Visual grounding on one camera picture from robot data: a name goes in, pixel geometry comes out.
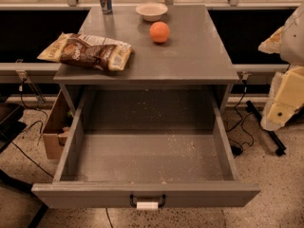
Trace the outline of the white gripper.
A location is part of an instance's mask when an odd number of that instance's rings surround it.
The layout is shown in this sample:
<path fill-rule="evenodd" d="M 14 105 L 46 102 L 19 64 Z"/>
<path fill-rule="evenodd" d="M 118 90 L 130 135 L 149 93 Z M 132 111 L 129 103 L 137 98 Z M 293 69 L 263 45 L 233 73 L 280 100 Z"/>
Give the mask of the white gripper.
<path fill-rule="evenodd" d="M 279 54 L 282 31 L 283 28 L 277 29 L 258 46 L 258 50 L 267 54 Z M 288 70 L 282 76 L 276 95 L 269 94 L 260 125 L 265 130 L 276 131 L 283 127 L 303 105 L 304 67 L 299 66 Z"/>

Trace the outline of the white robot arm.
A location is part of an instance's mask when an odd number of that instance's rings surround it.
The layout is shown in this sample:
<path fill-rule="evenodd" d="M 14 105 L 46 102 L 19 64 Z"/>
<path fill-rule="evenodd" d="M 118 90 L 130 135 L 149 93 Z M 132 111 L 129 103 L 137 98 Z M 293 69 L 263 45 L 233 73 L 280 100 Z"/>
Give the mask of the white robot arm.
<path fill-rule="evenodd" d="M 304 106 L 304 5 L 262 42 L 258 50 L 278 53 L 291 66 L 285 73 L 275 74 L 262 112 L 262 128 L 276 131 Z"/>

